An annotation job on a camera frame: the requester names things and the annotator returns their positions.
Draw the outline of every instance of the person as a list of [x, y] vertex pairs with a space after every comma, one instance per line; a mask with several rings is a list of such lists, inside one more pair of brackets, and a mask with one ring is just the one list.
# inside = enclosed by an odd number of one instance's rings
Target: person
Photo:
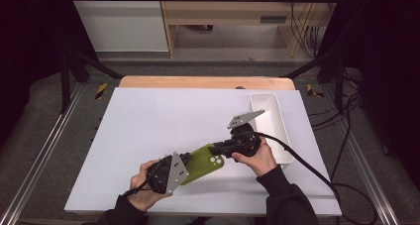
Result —
[[[261, 139], [261, 146], [252, 157], [232, 153], [232, 158], [250, 167], [257, 175], [257, 181], [268, 192], [266, 224], [319, 224], [308, 198], [296, 184], [287, 181], [281, 166], [275, 162], [271, 147], [265, 138]], [[142, 164], [139, 174], [131, 178], [130, 187], [140, 186], [147, 178], [148, 168], [156, 162]], [[128, 197], [120, 195], [114, 209], [104, 212], [97, 222], [83, 225], [147, 224], [145, 214], [148, 209], [168, 196], [151, 190], [141, 190]]]

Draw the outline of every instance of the white cabinet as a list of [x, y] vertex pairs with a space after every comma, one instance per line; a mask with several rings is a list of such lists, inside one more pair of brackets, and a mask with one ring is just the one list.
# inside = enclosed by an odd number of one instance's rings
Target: white cabinet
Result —
[[168, 52], [158, 1], [74, 1], [97, 52]]

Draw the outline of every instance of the cable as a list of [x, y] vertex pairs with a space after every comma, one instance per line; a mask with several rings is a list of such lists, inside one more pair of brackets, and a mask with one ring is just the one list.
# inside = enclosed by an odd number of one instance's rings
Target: cable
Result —
[[358, 89], [358, 86], [357, 85], [355, 85], [351, 80], [348, 80], [346, 77], [344, 78], [345, 79], [345, 81], [344, 81], [344, 83], [345, 84], [347, 84], [347, 85], [349, 85], [350, 87], [352, 87], [353, 89], [355, 89], [355, 90], [357, 90]]
[[306, 28], [305, 35], [303, 36], [303, 43], [304, 43], [306, 51], [311, 54], [311, 51], [309, 50], [308, 45], [307, 45], [308, 41], [306, 40], [308, 38], [308, 30], [309, 30], [309, 26]]
[[147, 177], [145, 179], [145, 181], [143, 181], [142, 184], [140, 184], [138, 187], [132, 188], [127, 190], [125, 193], [123, 193], [124, 197], [128, 197], [132, 194], [135, 194], [137, 192], [139, 192], [140, 190], [149, 190], [149, 189], [143, 189], [143, 187], [148, 184], [148, 182], [151, 180], [151, 178], [153, 177], [153, 175], [155, 175], [156, 171], [158, 170], [158, 167], [162, 164], [163, 160], [158, 161], [157, 166], [155, 167], [155, 169], [151, 172], [151, 175], [149, 175], [149, 177]]
[[[358, 105], [354, 105], [354, 106], [352, 106], [352, 108], [350, 109], [350, 111], [353, 111], [355, 108], [357, 108], [357, 106]], [[328, 125], [326, 125], [326, 126], [324, 126], [324, 127], [322, 127], [322, 128], [317, 128], [317, 129], [313, 129], [313, 131], [319, 131], [319, 130], [322, 130], [322, 129], [325, 129], [325, 128], [328, 128], [328, 127], [330, 127], [331, 125], [334, 125], [335, 123], [338, 123], [338, 122], [340, 122], [340, 121], [342, 121], [345, 117], [346, 117], [346, 115], [347, 115], [347, 113], [346, 114], [344, 114], [339, 120], [336, 120], [336, 121], [334, 121], [334, 122], [332, 122], [332, 123], [330, 123], [330, 124], [328, 124]]]
[[362, 82], [361, 82], [360, 80], [355, 79], [355, 78], [353, 78], [351, 75], [349, 75], [349, 74], [347, 73], [347, 70], [346, 70], [346, 69], [344, 70], [344, 75], [345, 75], [345, 78], [346, 78], [347, 80], [351, 81], [353, 84], [355, 84], [355, 85], [357, 85], [357, 86], [360, 86], [360, 85], [362, 84]]
[[312, 26], [311, 27], [310, 41], [311, 41], [311, 46], [314, 50], [314, 56], [317, 55], [318, 44], [320, 44], [320, 43], [318, 43], [318, 34], [319, 34], [319, 26], [316, 26], [316, 27]]
[[334, 167], [333, 167], [333, 171], [331, 172], [331, 176], [330, 176], [331, 181], [333, 181], [333, 180], [334, 180], [334, 175], [335, 175], [336, 170], [337, 170], [337, 167], [338, 167], [338, 165], [339, 165], [340, 158], [341, 158], [341, 156], [342, 156], [342, 154], [343, 154], [343, 151], [344, 151], [345, 145], [346, 145], [346, 143], [347, 143], [347, 139], [349, 138], [349, 135], [350, 135], [351, 121], [350, 121], [349, 106], [350, 106], [350, 104], [351, 104], [354, 100], [359, 99], [359, 98], [360, 98], [360, 96], [359, 96], [359, 94], [358, 94], [358, 93], [353, 94], [352, 96], [350, 96], [350, 98], [349, 98], [349, 100], [348, 100], [348, 102], [347, 102], [347, 105], [346, 105], [346, 107], [345, 107], [345, 109], [346, 109], [346, 111], [347, 111], [346, 116], [347, 116], [347, 120], [348, 120], [348, 124], [349, 124], [349, 126], [348, 126], [348, 128], [347, 128], [346, 135], [345, 135], [345, 137], [344, 137], [344, 140], [343, 140], [342, 146], [341, 146], [341, 148], [340, 148], [340, 152], [339, 152], [339, 154], [338, 154], [338, 156], [337, 156], [336, 163], [335, 163], [335, 165], [334, 165]]
[[[373, 208], [373, 219], [372, 219], [372, 223], [370, 223], [370, 224], [373, 224], [374, 222], [376, 222], [376, 220], [377, 220], [377, 213], [374, 210], [373, 203], [371, 202], [370, 198], [367, 195], [365, 195], [359, 189], [357, 189], [357, 188], [355, 188], [353, 186], [349, 186], [348, 184], [344, 184], [344, 183], [332, 183], [332, 184], [335, 187], [336, 186], [342, 186], [342, 187], [346, 187], [346, 188], [352, 189], [352, 190], [356, 191], [358, 194], [360, 194], [361, 196], [363, 196], [367, 200], [367, 202], [369, 203], [369, 205]], [[360, 224], [359, 222], [355, 221], [354, 219], [351, 219], [349, 216], [347, 216], [345, 214], [343, 214], [343, 217], [346, 218], [347, 220], [349, 220], [350, 222], [353, 222], [355, 224]]]
[[330, 111], [331, 111], [331, 110], [333, 110], [333, 109], [334, 109], [334, 108], [330, 108], [329, 110], [324, 111], [324, 112], [321, 112], [321, 113], [308, 114], [308, 117], [311, 117], [311, 116], [316, 116], [316, 115], [326, 114], [326, 113], [330, 112]]
[[319, 24], [318, 24], [318, 28], [319, 27], [322, 27], [326, 22], [327, 22], [327, 20], [328, 20], [328, 17], [330, 17], [330, 15], [331, 15], [331, 12], [332, 12], [332, 10], [331, 10], [331, 8], [330, 8], [330, 10], [327, 12], [327, 13], [325, 13], [325, 15], [322, 17], [322, 19], [319, 21]]
[[302, 12], [300, 12], [299, 16], [297, 17], [297, 21], [299, 21], [300, 26], [302, 26], [302, 23], [300, 23], [300, 17], [302, 17], [303, 12], [305, 12], [306, 7], [308, 7], [309, 3], [306, 3], [305, 6], [303, 7]]
[[[355, 109], [355, 107], [356, 106], [358, 106], [359, 105], [359, 103], [358, 104], [356, 104], [356, 105], [350, 105], [352, 108], [350, 109], [350, 111], [352, 111], [353, 109]], [[317, 126], [321, 126], [321, 125], [323, 125], [323, 124], [326, 124], [326, 123], [328, 123], [328, 122], [330, 122], [330, 121], [332, 121], [335, 117], [337, 117], [337, 116], [339, 116], [340, 115], [340, 113], [336, 113], [334, 116], [332, 116], [332, 117], [330, 117], [329, 119], [327, 119], [327, 120], [325, 120], [325, 121], [322, 121], [321, 123], [317, 123], [317, 124], [313, 124], [313, 125], [311, 125], [311, 127], [312, 128], [314, 128], [314, 127], [317, 127]], [[342, 120], [343, 118], [341, 118], [340, 120], [338, 120], [338, 121], [335, 121], [335, 122], [333, 122], [333, 124], [334, 123], [337, 123], [337, 122], [340, 122], [341, 120]]]
[[[307, 52], [306, 50], [305, 50], [305, 48], [303, 47], [303, 45], [302, 45], [302, 43], [301, 43], [301, 40], [303, 39], [302, 38], [302, 35], [300, 34], [300, 31], [299, 31], [299, 27], [297, 26], [297, 23], [296, 23], [296, 20], [295, 20], [295, 18], [294, 18], [294, 8], [293, 8], [293, 6], [294, 6], [294, 3], [293, 2], [290, 2], [290, 8], [291, 8], [291, 21], [290, 21], [290, 28], [291, 28], [291, 33], [293, 34], [293, 36], [294, 36], [294, 38], [296, 39], [296, 41], [297, 41], [297, 43], [299, 44], [299, 46], [302, 48], [302, 50], [303, 50], [303, 52], [304, 53], [306, 53], [308, 56], [313, 56], [310, 52]], [[297, 28], [297, 33], [299, 34], [299, 38], [297, 38], [297, 36], [296, 36], [296, 34], [294, 33], [294, 29], [293, 29], [293, 22], [294, 22], [294, 25], [296, 26], [296, 28]]]
[[[337, 188], [335, 187], [335, 185], [332, 182], [330, 182], [324, 175], [322, 175], [318, 170], [316, 170], [315, 168], [313, 168], [312, 166], [310, 166], [305, 160], [303, 160], [299, 155], [297, 155], [296, 152], [294, 152], [289, 146], [287, 146], [285, 143], [281, 142], [279, 139], [277, 139], [277, 138], [275, 138], [273, 136], [264, 134], [264, 133], [247, 132], [247, 133], [244, 133], [244, 134], [250, 134], [250, 133], [251, 134], [255, 134], [257, 136], [264, 137], [264, 138], [272, 139], [272, 140], [278, 142], [279, 144], [281, 144], [283, 146], [283, 148], [284, 148], [285, 151], [287, 151], [291, 155], [293, 155], [300, 163], [302, 163], [307, 169], [309, 169], [311, 172], [313, 172], [315, 175], [317, 175], [325, 184], [327, 184], [327, 186], [329, 186], [331, 188], [331, 190], [336, 195], [337, 201], [338, 201], [338, 203], [339, 203], [339, 205], [341, 207], [340, 193], [337, 190]], [[342, 216], [344, 218], [348, 219], [350, 222], [352, 222], [354, 224], [357, 224], [357, 225], [372, 225], [372, 224], [374, 224], [376, 222], [376, 220], [377, 220], [377, 213], [376, 213], [375, 207], [374, 207], [373, 203], [370, 201], [370, 199], [365, 194], [363, 194], [360, 190], [358, 190], [358, 189], [356, 189], [354, 187], [351, 187], [351, 186], [346, 185], [346, 184], [343, 184], [343, 183], [336, 183], [336, 184], [337, 184], [337, 186], [345, 186], [347, 188], [354, 189], [358, 193], [362, 194], [364, 196], [364, 198], [366, 198], [368, 200], [370, 206], [372, 207], [372, 209], [374, 211], [374, 215], [373, 215], [372, 221], [369, 222], [369, 223], [366, 223], [366, 224], [365, 223], [357, 222], [354, 219], [350, 218], [349, 216], [345, 215], [344, 213], [343, 213]], [[340, 218], [339, 217], [336, 218], [336, 222], [338, 224], [340, 223]]]

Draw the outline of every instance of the white tabletop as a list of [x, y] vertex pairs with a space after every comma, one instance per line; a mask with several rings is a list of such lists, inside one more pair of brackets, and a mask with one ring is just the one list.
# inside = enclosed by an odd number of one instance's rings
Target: white tabletop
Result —
[[[140, 164], [230, 138], [233, 116], [251, 111], [252, 93], [274, 93], [290, 147], [328, 178], [297, 90], [116, 88], [64, 210], [101, 212], [129, 189]], [[295, 160], [284, 169], [318, 216], [341, 215], [333, 192]], [[155, 204], [150, 214], [265, 215], [267, 193], [248, 167], [218, 169]]]

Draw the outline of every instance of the black sleeve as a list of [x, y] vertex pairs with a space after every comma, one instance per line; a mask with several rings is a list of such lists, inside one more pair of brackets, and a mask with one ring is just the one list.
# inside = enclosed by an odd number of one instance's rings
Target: black sleeve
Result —
[[266, 189], [266, 223], [319, 224], [318, 218], [306, 195], [296, 184], [290, 184], [281, 166], [257, 178]]
[[105, 211], [97, 222], [82, 225], [145, 225], [147, 224], [145, 213], [120, 195], [114, 209]]

